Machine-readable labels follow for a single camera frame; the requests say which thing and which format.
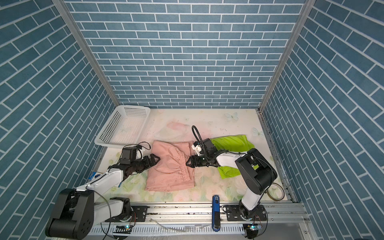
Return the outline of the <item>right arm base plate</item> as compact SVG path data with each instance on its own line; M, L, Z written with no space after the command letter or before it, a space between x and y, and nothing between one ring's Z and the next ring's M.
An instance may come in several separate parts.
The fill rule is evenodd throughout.
M266 221L267 211L263 205L258 205L253 210L249 211L243 206L239 205L224 205L222 206L224 213L229 222L239 221Z

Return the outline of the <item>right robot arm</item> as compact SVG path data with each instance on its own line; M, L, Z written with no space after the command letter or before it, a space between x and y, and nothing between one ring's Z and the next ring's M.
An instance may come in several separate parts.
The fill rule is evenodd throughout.
M252 148L244 153L235 153L215 147L210 139L196 141L192 145L196 152L186 163L187 167L231 167L239 170L247 190L240 207L251 212L258 207L264 192L274 183L278 174L259 150Z

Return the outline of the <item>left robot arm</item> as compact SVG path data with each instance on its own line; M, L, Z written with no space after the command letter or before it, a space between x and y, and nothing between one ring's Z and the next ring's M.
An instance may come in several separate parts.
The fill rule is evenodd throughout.
M96 225L116 223L123 233L131 232L137 222L144 222L147 206L133 207L129 198L103 194L119 186L130 175L142 173L155 166L160 157L151 154L140 160L122 159L109 166L108 171L75 189L62 190L46 225L47 237L82 240Z

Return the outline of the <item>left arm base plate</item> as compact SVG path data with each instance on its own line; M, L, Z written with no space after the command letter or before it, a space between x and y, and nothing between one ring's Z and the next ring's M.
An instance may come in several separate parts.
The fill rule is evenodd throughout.
M122 213L118 216L111 217L105 220L106 223L120 223L120 222L145 222L148 212L148 206L131 206L127 214Z

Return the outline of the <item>neon green shorts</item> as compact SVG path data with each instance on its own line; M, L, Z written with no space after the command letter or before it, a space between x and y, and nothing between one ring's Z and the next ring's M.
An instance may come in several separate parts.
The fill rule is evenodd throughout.
M255 147L246 135L219 137L211 141L218 150L230 152L247 152ZM238 169L232 167L218 167L218 171L222 179L234 178L241 174Z

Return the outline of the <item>pink shorts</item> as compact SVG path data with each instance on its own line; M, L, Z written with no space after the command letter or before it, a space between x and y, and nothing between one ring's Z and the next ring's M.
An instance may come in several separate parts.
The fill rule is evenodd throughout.
M159 162L149 168L146 191L175 192L195 186L194 169L186 163L194 155L192 141L167 143L154 141L152 153Z

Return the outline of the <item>white plastic basket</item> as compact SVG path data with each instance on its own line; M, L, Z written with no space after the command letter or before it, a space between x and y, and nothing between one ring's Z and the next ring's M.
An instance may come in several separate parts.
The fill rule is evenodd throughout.
M97 134L94 143L109 148L135 144L147 123L151 109L148 107L120 105L115 108Z

